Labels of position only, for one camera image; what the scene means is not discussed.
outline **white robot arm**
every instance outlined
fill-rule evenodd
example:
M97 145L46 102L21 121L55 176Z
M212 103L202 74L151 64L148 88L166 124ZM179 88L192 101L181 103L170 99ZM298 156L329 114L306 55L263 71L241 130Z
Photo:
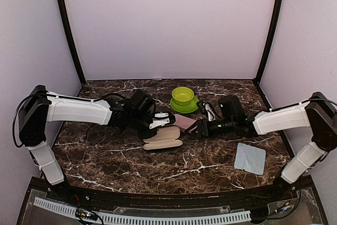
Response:
M152 98L140 90L130 99L92 100L48 92L44 86L39 85L18 113L19 137L47 181L51 185L57 185L65 181L65 175L46 142L46 122L89 122L115 126L122 130L130 127L138 130L140 139L146 139L156 134L157 127L175 120L169 113L150 113L154 103Z
M312 139L283 168L274 183L287 187L304 172L322 161L337 147L337 110L332 101L316 92L308 100L269 112L246 116L236 96L224 96L218 100L223 118L198 120L185 133L200 138L236 132L237 136L254 137L274 131L311 127Z

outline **brown marble surface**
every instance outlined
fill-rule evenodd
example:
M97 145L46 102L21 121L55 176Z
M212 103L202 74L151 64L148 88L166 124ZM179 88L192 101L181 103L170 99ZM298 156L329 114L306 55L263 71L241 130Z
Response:
M217 108L222 95L237 95L246 114L265 110L252 81L237 80L135 80L87 82L81 97L98 98L119 92L130 97L143 89L157 101L157 111L172 111L171 91L190 87L195 95ZM189 117L199 119L199 113ZM107 191L151 194L209 193L271 184L290 160L277 133L252 139L198 140L181 135L179 148L145 151L133 130L123 134L115 128L89 123L66 122L54 146L56 158L72 185ZM263 175L234 169L237 144L266 150Z

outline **gray cloth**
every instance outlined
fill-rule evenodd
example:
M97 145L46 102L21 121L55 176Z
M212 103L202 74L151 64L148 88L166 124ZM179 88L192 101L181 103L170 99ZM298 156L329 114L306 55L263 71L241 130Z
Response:
M264 164L265 150L243 143L237 145L234 168L263 175Z

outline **black frame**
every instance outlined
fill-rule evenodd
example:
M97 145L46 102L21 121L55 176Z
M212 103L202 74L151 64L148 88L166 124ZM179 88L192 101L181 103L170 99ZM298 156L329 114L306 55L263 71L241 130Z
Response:
M83 84L85 84L86 79L85 79L85 76L84 76L84 73L83 73L83 70L82 70L80 58L78 57L78 54L77 54L72 30L70 28L70 23L69 23L69 18L68 18L68 14L67 14L67 8L66 8L66 5L65 5L65 1L64 0L57 0L57 2L58 2L58 8L60 9L60 15L61 15L62 23L63 23L63 29L64 29L65 36L67 38L70 54L72 55L72 59L73 59L74 65L75 65L77 76L78 76L81 84L83 85Z
M277 22L278 22L279 16L280 16L281 4L282 4L282 0L275 0L267 40L265 42L260 66L259 66L259 69L258 69L256 77L255 77L255 81L258 85L261 82L265 67L267 65L268 57L269 57L269 54L270 54L270 49L271 49L272 44L273 44L274 35L275 35L276 27L277 27Z
M296 181L294 186L298 189L312 188L316 202L319 207L320 215L323 224L328 224L322 202L318 195L317 189L310 175L301 177ZM170 195L155 195L155 194L134 194L134 193L118 193L100 190L85 189L73 187L76 192L79 192L78 197L81 201L81 206L90 208L94 211L113 210L115 207L132 207L146 209L192 209L192 208L211 208L230 206L231 210L245 209L256 210L265 208L270 200L252 198L251 195L266 195L266 192L271 189L271 185L217 193L202 193L202 194L170 194ZM48 191L48 183L39 178L32 177L31 182L26 191L23 204L20 209L17 225L20 225L25 212L25 207L31 192L31 189L36 189L47 193L47 197L59 200L53 192Z
M272 108L272 107L270 106L270 103L269 103L269 101L267 100L267 98L266 98L264 92L262 91L262 89L261 89L259 83L256 81L256 79L253 80L253 83L254 83L254 85L255 85L255 88L257 89L257 92L258 92L259 95L261 96L261 98L262 98L262 100L263 100L263 103L264 103L265 106L267 107L267 109ZM282 138L282 140L283 140L283 143L284 143L284 145L285 145L286 150L288 151L288 154L289 154L290 158L293 158L293 157L295 156L295 154L294 154L293 149L292 149L291 146L290 146L289 140L288 140L288 138L286 137L284 131L283 131L283 130L279 131L279 135L281 136L281 138Z

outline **black cable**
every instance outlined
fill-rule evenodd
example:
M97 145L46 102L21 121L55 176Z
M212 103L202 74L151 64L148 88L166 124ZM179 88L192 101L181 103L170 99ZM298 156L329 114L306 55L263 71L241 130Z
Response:
M86 142L87 139L88 139L89 130L90 130L94 125L96 125L96 123L93 123L93 124L86 130L85 138L84 138L84 141L85 141L85 142Z
M329 102L335 106L337 106L337 103L332 101L332 100L328 100L328 99L308 99L308 100L305 100L304 102L307 102L307 101L326 101L326 102Z
M59 97L61 99L70 99L70 100L80 100L80 101L89 101L90 99L82 99L82 98L76 98L76 97L67 97L67 96L57 96L55 94L49 94L49 93L34 93L34 94L31 94L27 97L25 97L23 100L21 100L21 102L19 103L19 105L17 106L16 110L15 110L15 113L14 113L14 117L13 117L13 124L12 124L12 136L13 136L13 141L14 141L14 144L17 148L21 148L23 146L23 143L21 144L17 144L17 141L16 141L16 137L15 137L15 124L16 124L16 118L17 118L17 115L19 113L19 110L21 108L21 106L23 105L23 103L25 103L28 99L32 98L32 97Z
M233 140L238 140L238 139L242 139L243 137L233 137L233 138L220 138L222 140L227 140L227 141L233 141Z
M307 100L301 101L300 103L303 104L303 103L311 102L311 101L326 101L326 102L329 102L329 103L331 103L331 104L337 106L337 103L336 103L336 102L334 102L334 101L332 101L332 100L328 100L328 99L321 99L321 98L317 98L317 99L315 99L315 98L307 99ZM286 106L283 106L283 107L275 108L275 109L272 109L271 112L275 112L275 111L279 111L279 110L281 110L281 109L286 109L286 108L289 108L289 107L292 107L292 106L296 106L296 105L299 105L300 103L295 103L295 104L291 104L291 105L286 105Z
M124 97L123 95L120 95L119 93L113 92L113 93L107 93L107 94L103 95L102 97L100 97L99 99L93 100L93 102L103 100L103 99L105 99L107 97L110 97L110 96L117 96L117 97L120 97L120 98L126 100L126 97Z
M93 214L96 215L96 216L98 217L98 219L101 221L101 224L104 225L104 221L103 221L102 217L100 217L96 212L94 212L94 211L92 211L92 210L90 210L90 209L87 209L87 208L80 207L80 206L78 206L78 205L71 204L71 203L69 203L68 201L65 201L65 200L61 199L61 197L59 197L51 187L49 187L49 189L53 192L53 194L54 194L60 201L62 201L62 202L64 202L64 203L68 204L69 206L76 207L77 209L83 209L83 210L85 210L85 211L88 211L89 213L93 213Z
M299 206L299 204L301 202L301 196L302 196L301 192L302 192L302 190L301 190L301 187L300 187L299 200L296 203L296 206L294 206L294 208L289 213L287 213L285 216L282 216L282 217L271 217L271 218L267 217L267 220L281 220L281 219L291 215L297 209L297 207Z
M124 130L122 131L122 129L120 129L120 135L123 135L126 131L126 129L133 123L134 119L131 119L130 122L128 123L128 125L126 125L126 127L124 128Z
M155 116L152 116L153 119L155 120L165 120L165 119L168 119L169 116L165 116L165 117L155 117Z
M297 209L297 207L299 206L299 204L301 202L301 196L302 196L302 194L301 194L301 192L302 192L302 190L301 190L301 179L299 179L299 183L300 183L300 186L299 186L300 193L299 193L298 202L296 203L296 206L294 206L294 208L289 213L287 213L286 215L284 215L282 217L270 217L270 216L276 214L276 213L273 212L273 213L269 214L268 216L264 216L264 217L252 217L252 220L263 220L263 219L265 219L265 220L281 220L281 219L284 219L284 218L288 217L289 215L291 215Z
M259 195L254 195L254 194L248 194L249 197L254 197L258 199L270 199L271 196L259 196Z

